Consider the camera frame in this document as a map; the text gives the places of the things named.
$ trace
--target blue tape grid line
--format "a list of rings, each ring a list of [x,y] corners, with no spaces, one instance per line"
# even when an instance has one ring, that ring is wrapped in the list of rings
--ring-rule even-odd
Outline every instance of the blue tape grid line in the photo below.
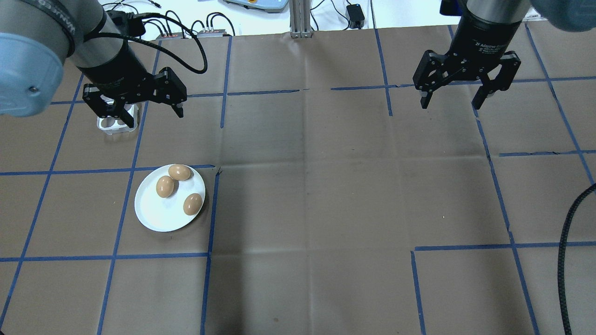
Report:
[[[575,80],[596,80],[596,76],[587,76],[587,77],[561,77],[561,78],[550,78],[552,82],[566,82],[566,81],[575,81]],[[544,78],[536,78],[536,79],[514,79],[514,83],[539,83],[539,82],[546,82],[547,80]],[[451,82],[449,85],[481,85],[482,83],[479,81],[457,81]],[[345,86],[345,87],[332,87],[332,91],[355,91],[359,89],[378,89],[378,88],[405,88],[411,87],[414,84],[405,83],[400,85],[370,85],[370,86]],[[291,92],[298,92],[300,89],[281,89],[281,90],[272,90],[272,91],[246,91],[246,92],[227,92],[226,95],[254,95],[254,94],[279,94],[279,93],[291,93]],[[189,94],[187,95],[188,98],[209,98],[209,97],[223,97],[224,93],[201,93],[201,94]],[[52,105],[68,105],[73,103],[72,101],[53,101]],[[77,100],[74,102],[75,104],[83,104],[84,101]]]
[[[527,25],[527,23],[525,23],[524,25],[526,28],[527,37],[530,39],[530,44],[532,46],[532,49],[534,50],[534,54],[536,55],[536,58],[538,59],[538,63],[540,64],[540,68],[542,69],[542,72],[544,72],[544,77],[547,80],[547,84],[548,84],[549,89],[551,90],[552,97],[557,102],[557,107],[559,109],[559,113],[561,114],[561,118],[563,119],[563,122],[565,123],[565,127],[567,128],[569,137],[571,137],[571,140],[573,141],[573,145],[575,146],[575,150],[577,151],[579,159],[582,162],[583,168],[586,170],[586,174],[588,175],[590,184],[593,184],[594,179],[592,177],[592,172],[590,171],[590,169],[588,167],[588,162],[586,162],[586,158],[583,156],[582,149],[579,147],[578,140],[577,140],[577,138],[575,138],[575,135],[573,134],[571,125],[569,124],[569,121],[567,120],[567,116],[565,115],[565,111],[563,110],[563,106],[561,105],[561,102],[559,102],[559,99],[557,98],[557,93],[555,92],[555,89],[552,86],[552,81],[551,81],[551,78],[548,76],[547,68],[544,66],[542,57],[540,57],[540,54],[538,53],[538,49],[536,47],[536,44],[534,43],[534,38],[532,38],[532,32],[530,32],[530,27]]]
[[[516,243],[514,246],[518,249],[524,248],[556,248],[559,242],[540,242],[540,243]],[[575,241],[568,242],[570,247],[596,247],[596,241]],[[509,249],[511,244],[471,244],[471,245],[454,245],[454,246],[420,246],[415,247],[414,251],[447,251],[447,250],[492,250],[492,249]]]
[[[210,169],[215,165],[189,165],[193,169]],[[123,167],[121,169],[92,169],[92,170],[63,170],[63,171],[15,171],[15,172],[0,172],[0,176],[26,176],[26,175],[80,175],[84,173],[114,173],[114,172],[130,172],[130,171],[153,171],[160,168],[160,166],[146,166],[135,167],[133,169]]]
[[[472,110],[474,111],[474,116],[476,117],[476,125],[478,126],[478,131],[480,132],[480,137],[482,137],[482,144],[484,145],[484,148],[485,148],[486,158],[488,160],[489,166],[491,167],[492,181],[493,181],[493,184],[495,185],[496,196],[499,200],[499,205],[501,207],[501,213],[503,215],[505,227],[507,228],[507,234],[509,235],[510,247],[511,247],[511,251],[513,252],[513,258],[516,263],[517,274],[520,277],[521,290],[523,291],[524,298],[526,299],[526,306],[527,306],[528,313],[530,315],[530,321],[532,322],[532,328],[534,329],[535,335],[540,335],[540,331],[538,330],[538,323],[536,322],[536,315],[534,314],[534,308],[532,306],[532,301],[530,300],[530,294],[528,293],[528,290],[527,290],[526,278],[523,274],[522,263],[520,262],[519,254],[517,253],[516,241],[513,238],[513,233],[510,231],[509,216],[507,215],[507,209],[505,208],[505,202],[503,201],[501,187],[499,186],[499,179],[496,177],[495,165],[491,158],[491,152],[489,150],[488,143],[486,142],[485,133],[484,133],[484,130],[482,129],[482,123],[480,121],[478,111],[476,110],[476,108],[474,108],[474,106],[472,106]]]
[[[188,252],[188,253],[148,253],[140,255],[116,255],[116,259],[164,259],[164,258],[206,258],[209,253],[206,252]],[[56,262],[61,260],[110,260],[112,255],[90,255],[90,256],[37,256],[25,257],[23,262]],[[3,262],[18,262],[18,257],[0,258]]]
[[[416,267],[416,255],[410,252],[412,258],[412,276],[414,277],[414,292],[416,293],[416,305],[418,306],[418,319],[420,321],[420,333],[426,335],[426,325],[424,324],[424,313],[422,310],[422,298],[420,296],[420,283],[418,282],[418,268]]]
[[[82,82],[83,82],[83,74],[81,74],[81,76],[79,77],[79,83],[77,84],[76,89],[74,91],[74,96],[70,103],[70,108],[69,108],[69,112],[66,116],[66,121],[64,122],[64,126],[62,127],[62,133],[60,134],[60,139],[58,140],[58,144],[56,146],[56,151],[54,152],[54,157],[52,158],[52,163],[49,166],[49,173],[47,174],[47,176],[45,178],[44,187],[41,191],[41,195],[39,196],[38,205],[35,209],[35,214],[33,215],[33,219],[31,221],[31,226],[29,227],[29,233],[27,234],[27,239],[25,240],[25,244],[23,246],[23,251],[21,252],[21,256],[18,261],[17,269],[14,272],[13,281],[10,285],[10,289],[8,291],[8,296],[6,298],[6,301],[4,302],[4,307],[2,308],[2,315],[0,315],[0,328],[2,328],[2,325],[4,323],[4,318],[6,317],[6,313],[8,310],[8,305],[10,305],[10,300],[13,297],[14,288],[17,285],[18,275],[21,272],[21,267],[23,266],[25,254],[27,253],[27,248],[29,247],[29,243],[31,242],[31,236],[33,235],[33,230],[35,229],[35,223],[37,223],[39,211],[41,209],[42,203],[44,202],[45,192],[48,189],[51,172],[54,170],[56,160],[58,159],[58,154],[60,153],[60,148],[62,147],[62,142],[64,141],[64,134],[66,134],[66,127],[68,127],[68,125],[69,125],[70,116],[72,115],[73,108],[75,107],[76,97],[79,95],[79,88],[80,88],[80,84]]]
[[[151,72],[152,74],[155,74],[156,69],[157,69],[157,62],[159,60],[159,55],[160,55],[160,51],[158,50],[155,54],[155,60],[153,62],[153,71]],[[143,115],[141,117],[141,123],[139,125],[139,134],[136,138],[136,146],[135,146],[135,153],[132,156],[132,164],[131,164],[131,169],[130,169],[130,174],[128,176],[128,185],[126,186],[126,194],[124,196],[124,204],[122,205],[122,212],[120,213],[120,222],[118,223],[118,230],[116,233],[116,241],[114,242],[114,250],[112,251],[112,256],[111,256],[111,261],[110,261],[110,271],[108,273],[108,279],[107,282],[105,284],[105,292],[104,292],[104,299],[103,299],[103,303],[101,304],[101,313],[100,313],[100,321],[99,324],[97,325],[97,335],[101,334],[101,331],[103,329],[103,325],[104,325],[104,318],[105,318],[105,309],[107,307],[107,303],[108,303],[108,297],[110,295],[110,287],[111,287],[111,281],[112,281],[112,277],[114,274],[114,267],[116,265],[116,255],[118,252],[118,245],[120,244],[120,236],[122,235],[122,226],[124,225],[124,217],[126,215],[126,208],[128,206],[128,199],[130,197],[131,194],[131,188],[132,188],[132,179],[134,177],[135,174],[135,167],[136,167],[136,160],[139,156],[139,148],[141,146],[141,140],[142,140],[142,135],[143,135],[143,129],[145,128],[145,120],[147,120],[147,109],[149,107],[149,102],[146,101],[145,102],[145,107],[143,110]]]
[[[538,243],[516,243],[518,249],[528,248],[557,248],[559,242],[538,242]],[[567,242],[568,247],[596,247],[596,241],[572,241]],[[450,250],[493,250],[509,249],[511,244],[459,244],[447,246],[418,246],[414,248],[415,252],[425,251],[450,251]],[[209,252],[194,253],[149,253],[149,254],[130,254],[116,255],[116,259],[164,259],[164,258],[207,258]],[[23,262],[56,262],[62,260],[109,260],[111,255],[89,255],[89,256],[35,256],[25,257]],[[19,262],[20,257],[0,258],[0,263]]]
[[[383,71],[383,83],[385,88],[385,97],[387,98],[387,109],[389,116],[393,116],[393,109],[391,107],[391,96],[389,95],[389,84],[387,83],[387,71],[385,69],[385,58],[383,57],[383,48],[381,47],[381,39],[378,36],[378,29],[374,29],[374,35],[377,38],[378,56],[381,60],[381,69]]]
[[[455,37],[455,34],[453,34],[453,28],[451,28],[451,25],[447,25],[447,29],[449,30],[449,35],[451,36],[451,39],[453,39],[453,37]]]
[[[225,61],[225,76],[223,77],[223,101],[222,101],[222,114],[219,121],[219,127],[223,128],[225,123],[225,105],[228,98],[228,78],[229,78],[229,59],[232,54],[232,36],[228,37],[228,53]]]
[[[209,292],[209,278],[211,276],[211,252],[213,252],[213,236],[215,234],[215,215],[218,206],[219,192],[219,171],[215,175],[215,185],[213,186],[213,206],[211,208],[211,227],[209,229],[209,247],[207,248],[207,265],[205,267],[205,281],[203,284],[203,307],[201,309],[201,331],[205,334],[205,322],[207,321],[207,293]]]

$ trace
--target black braided cable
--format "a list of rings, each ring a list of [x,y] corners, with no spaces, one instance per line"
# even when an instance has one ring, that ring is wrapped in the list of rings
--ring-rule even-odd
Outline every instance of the black braided cable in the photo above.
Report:
[[[559,305],[561,306],[561,319],[563,321],[565,335],[571,335],[571,323],[569,323],[567,298],[565,297],[565,249],[567,247],[567,237],[569,236],[569,228],[571,227],[571,220],[573,219],[573,215],[575,215],[575,211],[578,209],[582,201],[595,190],[596,184],[588,187],[575,199],[571,208],[567,212],[567,217],[563,224],[563,231],[561,232],[561,241],[559,242],[559,253],[557,258],[557,287],[559,293]]]

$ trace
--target power adapter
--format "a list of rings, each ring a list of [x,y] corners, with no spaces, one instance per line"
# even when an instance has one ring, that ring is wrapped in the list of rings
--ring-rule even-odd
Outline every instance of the power adapter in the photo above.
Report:
[[[364,13],[359,4],[347,5],[346,17],[350,21],[351,29],[361,29],[364,26]]]

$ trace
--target blue tape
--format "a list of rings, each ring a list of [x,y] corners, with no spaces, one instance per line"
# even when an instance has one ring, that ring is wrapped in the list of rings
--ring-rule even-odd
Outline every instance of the blue tape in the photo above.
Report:
[[[581,160],[582,165],[583,165],[583,168],[586,171],[586,174],[588,175],[588,179],[590,181],[590,184],[594,184],[594,179],[592,177],[592,172],[590,171],[590,169],[588,167],[588,162],[586,162],[586,158],[583,156],[582,149],[579,147],[578,140],[575,138],[575,135],[573,134],[573,131],[571,129],[571,125],[569,124],[569,121],[567,120],[567,116],[565,115],[565,112],[563,111],[563,106],[561,105],[561,102],[559,102],[559,99],[557,98],[557,94],[555,93],[555,89],[552,86],[551,78],[548,76],[547,68],[545,67],[544,62],[542,61],[542,57],[540,57],[540,54],[538,53],[538,49],[536,47],[536,44],[534,43],[534,38],[532,38],[532,32],[530,32],[530,27],[527,25],[527,23],[525,24],[525,26],[526,26],[527,37],[530,39],[530,44],[532,46],[532,49],[534,50],[534,53],[536,54],[536,58],[538,59],[538,63],[540,64],[540,68],[542,69],[542,72],[544,72],[544,76],[545,76],[545,78],[547,80],[548,87],[551,90],[552,97],[555,99],[555,102],[557,103],[557,107],[559,109],[559,113],[561,114],[561,118],[563,119],[563,123],[565,123],[565,127],[567,128],[567,132],[569,133],[569,137],[571,137],[571,140],[573,142],[573,145],[575,146],[575,150],[577,150],[577,152],[578,152],[579,159]]]
[[[300,92],[299,89],[279,89],[275,91],[252,91],[252,92],[232,92],[228,95],[256,95],[256,94],[280,94],[280,93],[294,93]]]
[[[564,77],[564,78],[550,78],[550,80],[552,82],[564,82],[564,81],[568,81],[568,80],[594,80],[596,79],[596,76],[590,76],[590,77]]]
[[[201,258],[208,257],[206,252],[154,253],[146,255],[116,255],[116,259],[163,259],[163,258]]]
[[[0,172],[0,176],[29,176],[29,175],[47,175],[49,171],[22,171],[22,172]]]
[[[499,179],[496,177],[495,165],[491,158],[491,152],[489,150],[488,143],[486,142],[486,136],[485,136],[484,130],[482,129],[482,123],[480,122],[480,117],[478,116],[478,111],[476,110],[476,108],[474,108],[474,105],[472,105],[472,110],[474,111],[474,116],[476,117],[476,125],[478,126],[478,131],[480,132],[480,137],[482,137],[482,144],[484,145],[484,148],[485,148],[486,158],[488,159],[489,166],[491,167],[492,181],[495,185],[496,196],[499,199],[499,205],[501,207],[501,213],[503,215],[503,220],[505,221],[505,227],[507,228],[507,234],[509,234],[511,250],[513,251],[513,258],[515,259],[515,262],[516,262],[517,274],[520,277],[521,289],[523,291],[524,298],[526,299],[527,311],[530,315],[530,320],[532,322],[532,328],[534,329],[534,335],[539,335],[540,331],[538,330],[538,323],[536,322],[536,316],[534,314],[534,308],[532,307],[532,301],[530,300],[530,294],[527,291],[526,279],[523,275],[522,264],[519,260],[519,255],[517,254],[516,242],[515,242],[515,239],[513,239],[513,233],[510,231],[509,216],[507,215],[507,210],[505,208],[505,201],[503,201],[501,187],[499,186]]]
[[[70,105],[70,104],[84,104],[83,100],[76,100],[76,101],[53,101],[50,105]]]
[[[203,93],[187,95],[187,98],[208,98],[208,97],[223,97],[223,93]]]
[[[533,153],[502,153],[499,154],[499,157],[524,157],[524,156],[552,156],[552,155],[570,155],[570,154],[577,154],[576,150],[573,151],[563,151],[563,152],[556,152],[556,151],[536,151]]]
[[[440,250],[486,250],[486,249],[509,249],[510,244],[472,244],[455,246],[421,246],[415,247],[414,251],[440,251]]]
[[[377,88],[397,88],[397,85],[372,85],[372,86],[348,86],[348,87],[332,87],[332,91],[354,91],[357,89],[377,89]]]
[[[515,239],[513,239],[513,233],[511,231],[508,231],[508,233],[512,245],[511,251],[513,251],[513,259],[516,262],[517,274],[520,277],[521,290],[523,292],[524,298],[526,299],[527,311],[530,314],[530,321],[532,322],[534,335],[540,335],[540,330],[538,330],[538,323],[536,322],[536,316],[534,314],[534,307],[532,307],[532,301],[530,300],[530,293],[527,290],[526,277],[523,274],[522,263],[520,262],[520,256],[517,253]]]
[[[225,105],[228,98],[228,78],[229,78],[229,59],[232,54],[232,36],[228,37],[228,53],[225,61],[225,76],[223,77],[223,101],[222,101],[222,114],[221,120],[219,121],[219,127],[223,128],[225,123]]]
[[[111,259],[110,255],[96,255],[96,256],[40,256],[40,257],[25,257],[25,262],[55,262],[57,260],[107,260]]]
[[[213,236],[215,234],[215,215],[218,206],[219,175],[215,175],[215,186],[213,186],[213,204],[211,206],[211,227],[209,229],[209,247],[207,248],[207,265],[205,267],[205,281],[203,284],[203,309],[201,310],[201,335],[205,334],[205,322],[207,321],[207,293],[209,292],[209,278],[211,276],[211,252],[213,252]]]
[[[84,173],[113,173],[113,172],[130,172],[129,168],[122,169],[95,169],[95,170],[64,170],[52,171],[53,175],[79,175]]]
[[[76,86],[74,91],[74,96],[71,100],[69,113],[66,116],[66,120],[64,122],[64,126],[62,127],[62,133],[60,133],[60,138],[58,139],[58,144],[56,146],[56,151],[54,152],[54,157],[52,158],[52,163],[49,166],[49,171],[47,177],[45,178],[44,187],[41,191],[41,195],[39,196],[39,201],[37,207],[35,208],[35,214],[33,215],[33,219],[31,221],[31,226],[29,227],[29,232],[27,233],[27,238],[25,240],[25,245],[23,246],[23,251],[21,252],[21,257],[19,258],[17,269],[14,272],[13,281],[10,285],[10,289],[8,290],[8,296],[6,301],[4,302],[4,307],[2,308],[2,314],[0,315],[0,328],[4,323],[4,318],[6,317],[6,313],[8,311],[8,306],[10,305],[10,300],[13,297],[14,288],[17,285],[18,275],[21,273],[21,267],[23,266],[25,254],[27,253],[27,248],[29,248],[29,243],[31,242],[31,236],[33,235],[33,230],[35,229],[35,224],[37,223],[37,219],[39,216],[39,211],[41,210],[41,205],[44,202],[45,193],[48,190],[49,179],[52,175],[52,171],[54,170],[54,166],[56,164],[56,160],[58,159],[58,154],[60,153],[60,148],[62,147],[62,142],[64,141],[64,134],[66,134],[66,128],[69,125],[70,116],[72,115],[73,108],[75,107],[76,97],[79,95],[80,84],[83,82],[83,74],[81,73],[79,77],[79,83]]]
[[[448,24],[448,25],[447,25],[447,29],[449,30],[449,35],[451,36],[451,39],[453,39],[453,37],[454,37],[455,35],[453,34],[453,28],[451,27],[451,25],[450,25],[450,24]]]
[[[383,83],[385,84],[385,98],[387,99],[387,111],[389,116],[393,116],[393,108],[391,107],[391,96],[389,95],[387,70],[385,69],[385,58],[383,57],[383,48],[381,47],[381,38],[378,35],[378,29],[374,29],[375,37],[377,38],[378,56],[381,60],[381,69],[383,71]]]
[[[426,335],[426,325],[424,324],[424,312],[422,310],[422,298],[420,296],[420,283],[418,282],[418,268],[416,267],[416,256],[410,252],[412,258],[412,275],[414,276],[414,291],[416,292],[416,305],[418,306],[418,319],[420,321],[420,333]]]
[[[160,51],[158,50],[155,54],[155,60],[153,62],[153,74],[155,74],[156,70],[157,70],[157,62],[159,61],[159,55],[160,55]],[[126,215],[126,209],[128,206],[128,199],[130,197],[131,194],[131,188],[132,188],[132,179],[134,177],[135,174],[135,168],[136,168],[136,160],[138,158],[139,155],[139,148],[141,147],[141,140],[142,140],[142,135],[143,135],[143,129],[145,128],[145,120],[147,120],[147,109],[149,107],[149,101],[145,102],[145,107],[143,110],[143,114],[141,116],[141,123],[139,124],[139,135],[136,139],[136,146],[135,146],[135,153],[132,156],[132,164],[131,164],[131,168],[130,168],[130,174],[128,177],[128,185],[126,186],[126,194],[124,196],[124,204],[122,205],[122,212],[120,214],[120,222],[118,223],[118,230],[116,232],[116,241],[114,242],[114,249],[112,251],[112,256],[111,256],[111,262],[110,262],[110,270],[108,272],[108,279],[107,282],[105,284],[105,292],[104,292],[104,299],[103,302],[101,304],[101,313],[100,313],[100,320],[99,323],[97,325],[97,335],[101,335],[101,332],[103,330],[103,326],[104,326],[104,318],[105,318],[105,309],[107,307],[108,304],[108,298],[110,296],[110,287],[111,287],[111,281],[112,281],[112,277],[114,275],[114,267],[116,266],[116,255],[118,252],[118,246],[120,244],[120,236],[122,235],[122,226],[124,225],[124,217]]]

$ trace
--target white egg carton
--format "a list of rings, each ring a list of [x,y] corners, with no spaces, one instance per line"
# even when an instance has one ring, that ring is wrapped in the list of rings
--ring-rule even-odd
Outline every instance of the white egg carton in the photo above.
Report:
[[[107,104],[113,104],[113,100],[106,100]],[[135,121],[135,126],[129,128],[122,120],[115,117],[108,116],[106,118],[97,118],[97,128],[108,135],[118,134],[121,132],[132,132],[138,125],[138,105],[124,105],[124,109],[132,116]]]

